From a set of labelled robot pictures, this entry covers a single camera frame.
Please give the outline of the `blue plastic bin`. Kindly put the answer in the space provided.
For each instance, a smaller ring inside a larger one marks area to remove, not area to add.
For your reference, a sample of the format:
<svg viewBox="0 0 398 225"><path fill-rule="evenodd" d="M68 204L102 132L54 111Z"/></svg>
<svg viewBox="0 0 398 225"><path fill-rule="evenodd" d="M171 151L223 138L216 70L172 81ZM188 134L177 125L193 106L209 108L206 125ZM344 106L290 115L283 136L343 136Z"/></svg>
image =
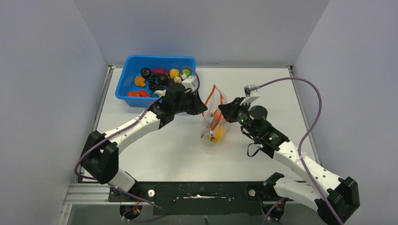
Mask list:
<svg viewBox="0 0 398 225"><path fill-rule="evenodd" d="M150 88L148 79L145 86L138 86L136 78L141 77L141 70L155 69L156 72L168 73L171 69L182 69L183 66L196 68L196 60L188 56L131 55L122 69L115 96L124 100L131 107L147 107L159 96Z"/></svg>

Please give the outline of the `black grape bunch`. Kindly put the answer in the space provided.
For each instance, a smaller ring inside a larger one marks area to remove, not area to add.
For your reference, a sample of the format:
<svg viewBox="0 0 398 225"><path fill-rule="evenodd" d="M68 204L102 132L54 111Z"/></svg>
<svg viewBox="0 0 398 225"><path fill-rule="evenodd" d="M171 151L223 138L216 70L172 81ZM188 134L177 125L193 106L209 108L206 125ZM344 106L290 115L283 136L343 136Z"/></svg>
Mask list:
<svg viewBox="0 0 398 225"><path fill-rule="evenodd" d="M164 90L163 85L157 80L155 75L151 75L148 78L148 87L151 91Z"/></svg>

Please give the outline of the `yellow lemon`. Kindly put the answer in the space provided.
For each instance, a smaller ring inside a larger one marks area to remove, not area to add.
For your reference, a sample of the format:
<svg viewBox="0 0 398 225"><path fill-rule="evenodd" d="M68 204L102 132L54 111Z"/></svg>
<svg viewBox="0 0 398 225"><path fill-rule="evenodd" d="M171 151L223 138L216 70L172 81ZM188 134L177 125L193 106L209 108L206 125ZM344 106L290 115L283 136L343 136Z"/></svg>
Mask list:
<svg viewBox="0 0 398 225"><path fill-rule="evenodd" d="M175 69L175 68L173 68L173 69L171 69L170 71L169 71L169 77L171 78L171 79L175 79L176 77L179 77L180 76L180 71L178 70L178 69Z"/></svg>

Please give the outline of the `dark mangosteen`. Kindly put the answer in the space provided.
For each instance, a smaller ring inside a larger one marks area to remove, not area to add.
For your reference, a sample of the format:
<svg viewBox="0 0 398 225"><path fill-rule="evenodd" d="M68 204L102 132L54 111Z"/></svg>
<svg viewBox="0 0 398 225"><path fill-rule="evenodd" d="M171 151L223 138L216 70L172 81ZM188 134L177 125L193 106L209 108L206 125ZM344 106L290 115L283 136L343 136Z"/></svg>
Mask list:
<svg viewBox="0 0 398 225"><path fill-rule="evenodd" d="M157 79L158 79L159 84L162 86L166 86L169 81L169 77L167 74L160 74L160 75L158 75Z"/></svg>

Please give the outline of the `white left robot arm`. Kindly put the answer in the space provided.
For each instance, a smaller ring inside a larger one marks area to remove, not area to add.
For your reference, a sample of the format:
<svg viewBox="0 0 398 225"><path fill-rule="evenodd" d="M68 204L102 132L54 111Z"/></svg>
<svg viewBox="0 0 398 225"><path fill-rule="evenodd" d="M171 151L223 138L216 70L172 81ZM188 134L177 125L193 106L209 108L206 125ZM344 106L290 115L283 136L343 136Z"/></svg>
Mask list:
<svg viewBox="0 0 398 225"><path fill-rule="evenodd" d="M138 117L105 133L91 132L75 168L82 167L90 179L130 191L137 181L119 166L119 154L146 134L163 128L176 114L198 115L207 110L197 91L176 83L153 101Z"/></svg>

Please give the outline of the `purple sweet potato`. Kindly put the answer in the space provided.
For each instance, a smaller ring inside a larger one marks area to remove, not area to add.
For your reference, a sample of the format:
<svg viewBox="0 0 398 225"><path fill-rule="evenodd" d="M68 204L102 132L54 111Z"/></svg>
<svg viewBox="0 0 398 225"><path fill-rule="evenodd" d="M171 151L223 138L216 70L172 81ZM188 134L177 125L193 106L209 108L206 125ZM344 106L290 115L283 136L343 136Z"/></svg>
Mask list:
<svg viewBox="0 0 398 225"><path fill-rule="evenodd" d="M160 76L160 75L167 75L167 76L169 76L169 71L166 70L166 69L164 69L164 68L160 68L160 67L158 67L158 68L153 68L153 69L151 70L151 72L152 72L152 74L154 74L154 75L156 75L156 76Z"/></svg>

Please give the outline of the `green custard apple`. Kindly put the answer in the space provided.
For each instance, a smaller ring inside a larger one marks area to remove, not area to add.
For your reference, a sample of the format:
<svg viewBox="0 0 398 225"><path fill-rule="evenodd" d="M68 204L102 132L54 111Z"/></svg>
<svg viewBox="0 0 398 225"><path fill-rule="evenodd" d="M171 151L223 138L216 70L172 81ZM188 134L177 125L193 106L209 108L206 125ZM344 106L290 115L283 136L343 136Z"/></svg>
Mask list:
<svg viewBox="0 0 398 225"><path fill-rule="evenodd" d="M184 80L189 76L191 76L191 71L189 69L183 69L181 73L181 78Z"/></svg>

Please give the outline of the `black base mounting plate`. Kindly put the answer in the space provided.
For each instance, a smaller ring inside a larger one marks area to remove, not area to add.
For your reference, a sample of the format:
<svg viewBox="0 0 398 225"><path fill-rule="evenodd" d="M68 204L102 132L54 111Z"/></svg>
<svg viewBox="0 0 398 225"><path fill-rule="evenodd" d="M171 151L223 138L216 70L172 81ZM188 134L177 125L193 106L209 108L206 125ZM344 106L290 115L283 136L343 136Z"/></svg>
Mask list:
<svg viewBox="0 0 398 225"><path fill-rule="evenodd" d="M140 182L131 193L156 204L153 215L260 216L280 199L262 181Z"/></svg>

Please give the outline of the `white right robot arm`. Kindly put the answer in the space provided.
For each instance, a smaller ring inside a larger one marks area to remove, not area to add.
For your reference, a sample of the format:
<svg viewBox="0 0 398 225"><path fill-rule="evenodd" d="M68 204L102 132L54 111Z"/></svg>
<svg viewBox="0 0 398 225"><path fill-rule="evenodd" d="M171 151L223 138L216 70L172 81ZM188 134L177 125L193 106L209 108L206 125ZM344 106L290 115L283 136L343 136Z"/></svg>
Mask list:
<svg viewBox="0 0 398 225"><path fill-rule="evenodd" d="M244 98L218 105L228 123L239 123L241 132L271 159L285 165L303 182L296 182L275 172L264 182L264 194L294 200L317 212L328 225L345 223L360 206L358 183L342 178L313 161L289 138L267 121L268 112L260 105L243 105Z"/></svg>

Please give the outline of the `clear zip top bag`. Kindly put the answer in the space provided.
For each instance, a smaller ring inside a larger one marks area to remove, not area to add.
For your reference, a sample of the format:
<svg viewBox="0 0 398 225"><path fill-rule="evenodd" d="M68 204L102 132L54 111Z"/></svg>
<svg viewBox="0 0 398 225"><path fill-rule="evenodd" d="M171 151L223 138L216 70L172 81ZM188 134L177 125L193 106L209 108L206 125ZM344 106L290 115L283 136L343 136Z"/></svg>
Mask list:
<svg viewBox="0 0 398 225"><path fill-rule="evenodd" d="M213 85L205 100L207 110L202 113L200 139L205 146L217 145L225 136L228 124L218 106L227 102L227 96L216 85Z"/></svg>

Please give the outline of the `yellow bumpy pepper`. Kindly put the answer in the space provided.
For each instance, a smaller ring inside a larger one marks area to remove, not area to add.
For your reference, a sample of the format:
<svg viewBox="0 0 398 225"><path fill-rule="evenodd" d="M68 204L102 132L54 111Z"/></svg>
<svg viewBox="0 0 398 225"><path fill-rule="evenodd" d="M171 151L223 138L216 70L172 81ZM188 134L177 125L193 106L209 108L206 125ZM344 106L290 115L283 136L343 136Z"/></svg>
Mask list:
<svg viewBox="0 0 398 225"><path fill-rule="evenodd" d="M213 143L218 143L225 136L225 133L226 133L225 126L219 126L214 136L210 138L210 141Z"/></svg>

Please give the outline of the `orange red bumpy pepper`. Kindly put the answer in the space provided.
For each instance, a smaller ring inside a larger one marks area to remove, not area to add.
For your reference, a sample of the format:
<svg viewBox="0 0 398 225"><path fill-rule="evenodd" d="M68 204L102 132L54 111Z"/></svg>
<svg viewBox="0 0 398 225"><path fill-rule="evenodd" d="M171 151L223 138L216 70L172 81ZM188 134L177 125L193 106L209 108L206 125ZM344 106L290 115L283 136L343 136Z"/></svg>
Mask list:
<svg viewBox="0 0 398 225"><path fill-rule="evenodd" d="M137 91L129 91L129 92L127 93L127 96L128 96L128 97L140 97L141 95L140 95L140 93L137 92Z"/></svg>

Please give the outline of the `red chili pepper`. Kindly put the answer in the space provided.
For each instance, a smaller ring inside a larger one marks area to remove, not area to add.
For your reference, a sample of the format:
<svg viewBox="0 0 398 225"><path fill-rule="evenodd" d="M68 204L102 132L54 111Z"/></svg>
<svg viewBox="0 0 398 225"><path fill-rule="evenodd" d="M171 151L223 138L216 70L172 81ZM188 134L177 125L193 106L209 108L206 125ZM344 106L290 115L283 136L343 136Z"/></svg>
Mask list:
<svg viewBox="0 0 398 225"><path fill-rule="evenodd" d="M148 94L145 90L139 90L138 93L140 97L150 97L150 94Z"/></svg>

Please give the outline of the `white garlic bulb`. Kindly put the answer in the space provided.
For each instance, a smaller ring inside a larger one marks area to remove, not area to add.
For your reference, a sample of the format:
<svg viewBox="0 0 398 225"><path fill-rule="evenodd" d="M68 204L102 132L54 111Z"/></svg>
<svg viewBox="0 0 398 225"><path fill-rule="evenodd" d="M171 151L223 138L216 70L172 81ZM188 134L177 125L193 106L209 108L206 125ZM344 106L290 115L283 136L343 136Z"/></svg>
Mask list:
<svg viewBox="0 0 398 225"><path fill-rule="evenodd" d="M182 83L182 78L179 77L179 76L176 76L176 77L173 79L173 81L174 81L175 83Z"/></svg>

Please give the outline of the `white mushroom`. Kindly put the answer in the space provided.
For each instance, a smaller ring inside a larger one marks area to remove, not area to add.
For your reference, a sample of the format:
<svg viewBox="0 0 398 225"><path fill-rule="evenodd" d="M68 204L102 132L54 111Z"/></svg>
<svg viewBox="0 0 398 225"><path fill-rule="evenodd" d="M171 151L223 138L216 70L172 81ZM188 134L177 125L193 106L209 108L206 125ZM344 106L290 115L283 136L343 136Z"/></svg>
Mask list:
<svg viewBox="0 0 398 225"><path fill-rule="evenodd" d="M156 90L154 93L155 93L155 95L162 97L162 96L165 96L166 90Z"/></svg>

